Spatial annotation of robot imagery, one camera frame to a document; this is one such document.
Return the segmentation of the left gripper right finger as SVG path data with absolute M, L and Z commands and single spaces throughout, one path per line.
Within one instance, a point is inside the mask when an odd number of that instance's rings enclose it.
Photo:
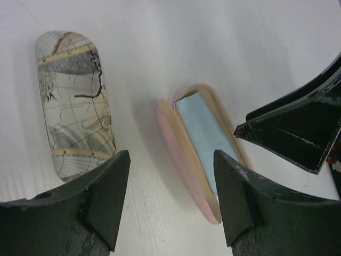
M 340 201 L 280 185 L 221 150 L 214 172 L 234 255 L 340 255 Z

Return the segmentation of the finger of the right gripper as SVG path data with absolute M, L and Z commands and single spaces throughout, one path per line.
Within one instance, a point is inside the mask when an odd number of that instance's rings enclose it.
M 316 78 L 247 114 L 234 132 L 318 174 L 340 134 L 340 56 Z

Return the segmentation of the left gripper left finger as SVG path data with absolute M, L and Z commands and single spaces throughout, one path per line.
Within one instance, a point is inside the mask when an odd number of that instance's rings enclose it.
M 131 159 L 95 169 L 27 200 L 1 204 L 1 255 L 109 255 L 115 250 Z

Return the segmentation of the light blue cleaning cloth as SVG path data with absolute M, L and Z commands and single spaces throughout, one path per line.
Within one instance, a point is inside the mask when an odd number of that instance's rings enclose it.
M 213 194 L 217 196 L 214 151 L 220 149 L 236 161 L 240 161 L 240 159 L 201 93 L 197 92 L 181 99 L 175 105 L 198 154 Z

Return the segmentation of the pink glasses case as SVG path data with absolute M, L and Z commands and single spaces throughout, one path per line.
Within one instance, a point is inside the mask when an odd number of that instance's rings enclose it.
M 196 84 L 183 90 L 175 99 L 178 102 L 195 93 L 201 93 L 208 103 L 208 108 L 213 112 L 218 125 L 223 128 L 223 134 L 232 149 L 237 153 L 241 164 L 250 168 L 250 161 L 238 139 L 233 136 L 232 123 L 224 109 L 216 90 L 206 84 Z M 188 135 L 185 125 L 175 104 L 161 99 L 156 103 L 156 118 L 159 123 L 168 151 L 184 180 L 187 189 L 203 216 L 213 225 L 222 222 L 218 197 L 214 195 L 208 182 L 208 175 Z

